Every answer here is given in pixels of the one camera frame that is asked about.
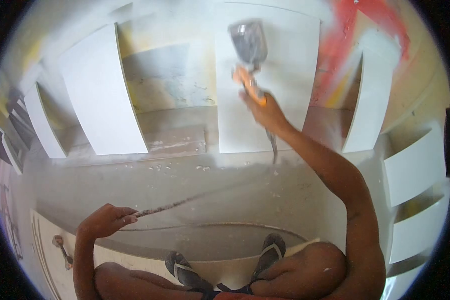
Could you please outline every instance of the leg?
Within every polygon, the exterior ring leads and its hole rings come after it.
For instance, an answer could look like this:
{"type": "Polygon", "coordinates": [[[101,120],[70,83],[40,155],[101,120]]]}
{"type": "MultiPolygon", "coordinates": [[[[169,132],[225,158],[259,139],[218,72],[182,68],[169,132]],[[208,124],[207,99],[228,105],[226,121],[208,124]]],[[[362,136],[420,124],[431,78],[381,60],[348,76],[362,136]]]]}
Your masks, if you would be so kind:
{"type": "Polygon", "coordinates": [[[103,300],[184,299],[200,300],[202,293],[189,292],[156,274],[129,270],[118,263],[105,262],[95,269],[95,288],[103,300]]]}
{"type": "Polygon", "coordinates": [[[332,293],[345,279],[345,256],[334,244],[313,243],[276,262],[254,282],[253,294],[288,299],[320,299],[332,293]]]}

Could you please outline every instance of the forearm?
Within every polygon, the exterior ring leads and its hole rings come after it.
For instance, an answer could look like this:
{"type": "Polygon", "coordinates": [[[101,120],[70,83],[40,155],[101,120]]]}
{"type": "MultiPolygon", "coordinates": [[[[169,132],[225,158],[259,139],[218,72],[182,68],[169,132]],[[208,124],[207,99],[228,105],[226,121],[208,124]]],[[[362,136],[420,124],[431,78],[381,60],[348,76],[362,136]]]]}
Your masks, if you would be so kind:
{"type": "Polygon", "coordinates": [[[73,258],[73,285],[78,300],[99,300],[94,284],[94,244],[95,239],[77,230],[73,258]]]}
{"type": "Polygon", "coordinates": [[[284,128],[278,135],[306,161],[325,186],[343,201],[347,214],[353,213],[356,204],[362,206],[367,200],[371,203],[365,180],[347,159],[292,126],[284,128]]]}

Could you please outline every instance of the sandal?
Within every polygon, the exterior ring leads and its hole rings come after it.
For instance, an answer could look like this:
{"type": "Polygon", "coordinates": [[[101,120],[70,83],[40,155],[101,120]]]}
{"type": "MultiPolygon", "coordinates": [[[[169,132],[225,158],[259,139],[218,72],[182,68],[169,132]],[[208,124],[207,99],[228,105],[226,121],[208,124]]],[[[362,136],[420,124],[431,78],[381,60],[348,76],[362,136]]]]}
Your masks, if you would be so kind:
{"type": "Polygon", "coordinates": [[[251,282],[259,279],[260,274],[271,267],[285,255],[284,239],[276,233],[270,233],[263,242],[262,252],[257,267],[253,271],[251,282]]]}
{"type": "Polygon", "coordinates": [[[185,257],[176,252],[171,251],[165,259],[165,267],[168,272],[173,275],[181,284],[186,287],[199,288],[206,291],[213,291],[214,286],[208,281],[201,278],[193,269],[185,257]]]}

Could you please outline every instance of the concrete wall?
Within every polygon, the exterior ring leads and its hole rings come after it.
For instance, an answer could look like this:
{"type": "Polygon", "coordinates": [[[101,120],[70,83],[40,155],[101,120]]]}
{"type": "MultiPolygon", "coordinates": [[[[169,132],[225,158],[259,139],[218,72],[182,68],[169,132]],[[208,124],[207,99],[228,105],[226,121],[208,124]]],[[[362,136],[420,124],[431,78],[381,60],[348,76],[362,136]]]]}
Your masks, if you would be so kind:
{"type": "MultiPolygon", "coordinates": [[[[54,127],[78,124],[57,58],[96,29],[117,22],[137,113],[216,105],[215,1],[221,0],[36,0],[4,57],[0,102],[6,101],[10,87],[26,93],[38,81],[47,93],[54,127]]],[[[356,72],[360,39],[370,30],[394,39],[402,57],[395,70],[385,130],[411,112],[441,65],[431,36],[406,0],[246,2],[321,20],[312,106],[353,111],[360,86],[360,72],[356,72]]]]}

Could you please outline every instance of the spray gun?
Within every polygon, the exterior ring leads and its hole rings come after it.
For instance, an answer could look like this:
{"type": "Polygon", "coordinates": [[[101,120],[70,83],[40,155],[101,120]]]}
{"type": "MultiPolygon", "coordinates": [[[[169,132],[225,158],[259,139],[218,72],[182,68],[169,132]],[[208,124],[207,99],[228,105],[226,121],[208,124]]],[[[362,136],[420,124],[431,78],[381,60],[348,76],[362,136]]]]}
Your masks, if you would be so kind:
{"type": "MultiPolygon", "coordinates": [[[[235,82],[242,84],[245,92],[260,106],[267,105],[267,99],[263,90],[258,87],[253,77],[255,72],[260,71],[260,64],[268,55],[267,42],[265,40],[262,21],[258,19],[239,21],[228,26],[228,32],[232,38],[238,58],[249,68],[237,64],[232,73],[235,82]]],[[[277,160],[276,137],[266,130],[273,150],[273,164],[277,160]]]]}

